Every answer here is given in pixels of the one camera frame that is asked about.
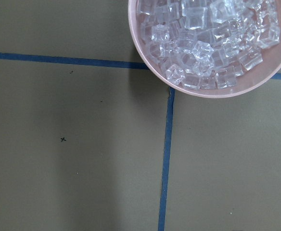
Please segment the clear ice cubes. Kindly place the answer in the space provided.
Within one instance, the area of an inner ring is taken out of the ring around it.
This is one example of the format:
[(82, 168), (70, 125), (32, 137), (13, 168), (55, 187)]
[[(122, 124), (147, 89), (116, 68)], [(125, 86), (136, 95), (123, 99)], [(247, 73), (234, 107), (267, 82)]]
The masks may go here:
[(235, 86), (280, 41), (274, 0), (140, 0), (136, 14), (146, 56), (187, 90)]

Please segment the pink bowl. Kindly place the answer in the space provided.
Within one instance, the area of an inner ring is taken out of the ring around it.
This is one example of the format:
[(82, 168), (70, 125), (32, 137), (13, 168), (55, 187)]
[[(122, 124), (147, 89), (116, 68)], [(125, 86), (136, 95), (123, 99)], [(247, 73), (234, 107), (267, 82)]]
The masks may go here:
[[(203, 98), (229, 98), (245, 94), (252, 91), (262, 84), (266, 83), (281, 69), (281, 35), (280, 43), (271, 49), (263, 51), (263, 62), (257, 65), (252, 70), (248, 71), (242, 77), (237, 80), (237, 85), (225, 89), (213, 89), (213, 90), (185, 90), (181, 86), (176, 86), (169, 82), (165, 77), (161, 75), (160, 67), (150, 60), (145, 51), (145, 44), (141, 40), (140, 22), (137, 18), (137, 1), (128, 1), (128, 22), (130, 33), (134, 42), (134, 45), (139, 53), (141, 59), (145, 62), (148, 69), (150, 69), (159, 79), (161, 79), (168, 86), (183, 92), (188, 95), (203, 97)], [(279, 16), (279, 25), (281, 27), (281, 0), (276, 1), (277, 10)]]

